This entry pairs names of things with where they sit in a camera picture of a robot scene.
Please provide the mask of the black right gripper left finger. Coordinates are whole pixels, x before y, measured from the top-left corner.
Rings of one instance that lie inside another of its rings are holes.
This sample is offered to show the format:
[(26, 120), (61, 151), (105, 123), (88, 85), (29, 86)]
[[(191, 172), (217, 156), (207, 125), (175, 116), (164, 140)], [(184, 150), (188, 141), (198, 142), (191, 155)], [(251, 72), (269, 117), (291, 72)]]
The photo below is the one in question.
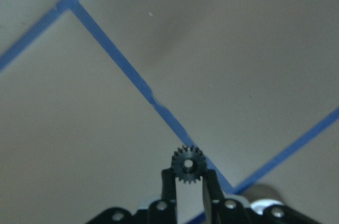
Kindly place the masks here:
[(171, 168), (164, 169), (161, 172), (162, 176), (162, 193), (161, 200), (166, 201), (173, 209), (171, 213), (172, 223), (177, 223), (177, 196), (175, 174)]

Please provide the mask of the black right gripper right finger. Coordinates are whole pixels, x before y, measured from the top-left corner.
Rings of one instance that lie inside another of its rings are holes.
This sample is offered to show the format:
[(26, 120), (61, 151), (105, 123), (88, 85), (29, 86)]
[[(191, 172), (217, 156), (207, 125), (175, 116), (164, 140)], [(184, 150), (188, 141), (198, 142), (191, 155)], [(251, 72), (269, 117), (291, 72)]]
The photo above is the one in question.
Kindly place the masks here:
[(203, 175), (202, 197), (206, 223), (221, 223), (220, 210), (225, 198), (218, 182), (217, 173), (213, 169), (208, 169)]

